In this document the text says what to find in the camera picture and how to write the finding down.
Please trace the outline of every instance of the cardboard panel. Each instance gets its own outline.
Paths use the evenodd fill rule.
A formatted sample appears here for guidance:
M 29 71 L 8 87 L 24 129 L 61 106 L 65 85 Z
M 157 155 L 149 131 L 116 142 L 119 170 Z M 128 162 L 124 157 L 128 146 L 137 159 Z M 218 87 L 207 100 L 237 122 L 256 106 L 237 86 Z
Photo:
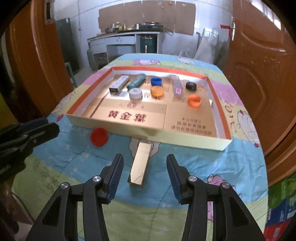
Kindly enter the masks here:
M 131 27 L 144 21 L 142 14 L 142 2 L 129 2 L 124 4 L 126 26 Z
M 160 22 L 165 28 L 174 31 L 175 2 L 171 6 L 168 1 L 143 1 L 142 4 L 145 22 Z
M 99 28 L 101 32 L 105 32 L 105 29 L 110 27 L 110 24 L 116 24 L 116 22 L 123 24 L 124 20 L 125 8 L 123 3 L 99 10 Z
M 176 2 L 175 32 L 193 35 L 195 22 L 195 4 Z

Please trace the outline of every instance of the bed sheet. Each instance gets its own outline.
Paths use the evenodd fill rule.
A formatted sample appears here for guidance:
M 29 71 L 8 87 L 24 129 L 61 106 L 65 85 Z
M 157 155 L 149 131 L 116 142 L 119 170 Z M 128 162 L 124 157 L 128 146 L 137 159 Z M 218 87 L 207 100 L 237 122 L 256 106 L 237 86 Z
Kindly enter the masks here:
M 91 129 L 73 126 L 64 115 L 94 81 L 115 65 L 165 66 L 207 74 L 225 107 L 233 141 L 224 151 L 152 142 L 143 187 L 130 185 L 127 179 L 140 139 L 109 133 L 107 144 L 98 148 L 89 140 Z M 166 156 L 172 153 L 180 165 L 204 182 L 215 185 L 229 182 L 264 230 L 268 186 L 262 148 L 246 109 L 216 66 L 177 56 L 127 54 L 93 74 L 66 96 L 48 120 L 59 125 L 59 136 L 34 149 L 33 155 L 26 159 L 27 168 L 16 176 L 13 185 L 13 191 L 33 218 L 60 183 L 83 183 L 100 174 L 103 167 L 121 153 L 125 164 L 115 199 L 103 206 L 110 240 L 181 240 L 188 206 L 179 205 L 173 194 L 165 164 Z M 209 204 L 207 240 L 212 239 L 212 228 L 213 211 Z M 78 229 L 83 239 L 81 203 Z

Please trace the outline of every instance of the door handle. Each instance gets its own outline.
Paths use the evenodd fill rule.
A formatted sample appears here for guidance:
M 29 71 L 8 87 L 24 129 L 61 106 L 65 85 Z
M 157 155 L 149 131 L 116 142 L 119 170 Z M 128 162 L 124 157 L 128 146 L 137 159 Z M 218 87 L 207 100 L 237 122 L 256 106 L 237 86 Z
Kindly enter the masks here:
M 235 35 L 235 22 L 233 21 L 233 27 L 232 27 L 232 32 L 231 32 L 231 40 L 234 40 L 234 35 Z
M 232 21 L 232 23 L 233 23 L 233 27 L 231 27 L 229 25 L 224 25 L 224 24 L 220 24 L 220 27 L 228 29 L 229 38 L 233 41 L 234 40 L 234 34 L 235 34 L 235 22 Z

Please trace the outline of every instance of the gold metal bar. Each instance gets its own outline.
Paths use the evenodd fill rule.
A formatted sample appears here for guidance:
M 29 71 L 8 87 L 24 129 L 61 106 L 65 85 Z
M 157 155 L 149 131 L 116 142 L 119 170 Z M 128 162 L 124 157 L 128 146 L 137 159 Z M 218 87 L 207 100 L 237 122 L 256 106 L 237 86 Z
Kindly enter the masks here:
M 131 167 L 131 172 L 128 177 L 128 182 L 136 185 L 142 185 L 146 168 L 148 165 L 148 160 L 151 152 L 151 144 L 140 142 L 133 165 Z

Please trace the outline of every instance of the white tape roll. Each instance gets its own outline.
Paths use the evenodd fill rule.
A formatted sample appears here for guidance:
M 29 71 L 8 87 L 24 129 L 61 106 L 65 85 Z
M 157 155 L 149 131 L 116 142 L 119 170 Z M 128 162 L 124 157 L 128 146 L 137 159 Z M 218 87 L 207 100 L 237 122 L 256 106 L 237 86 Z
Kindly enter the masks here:
M 140 88 L 132 88 L 128 91 L 130 99 L 137 100 L 143 97 L 142 90 Z

